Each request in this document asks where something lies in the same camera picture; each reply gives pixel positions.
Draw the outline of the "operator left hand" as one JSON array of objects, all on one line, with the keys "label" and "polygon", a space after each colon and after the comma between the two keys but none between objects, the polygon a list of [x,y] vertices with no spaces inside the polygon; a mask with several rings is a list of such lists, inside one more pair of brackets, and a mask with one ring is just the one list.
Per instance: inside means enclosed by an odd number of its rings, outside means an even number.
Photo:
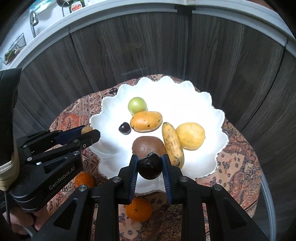
[{"label": "operator left hand", "polygon": [[36,230],[40,230],[49,216],[47,205],[34,213],[27,213],[19,207],[13,207],[10,209],[11,228],[15,233],[27,235],[24,227],[34,226]]}]

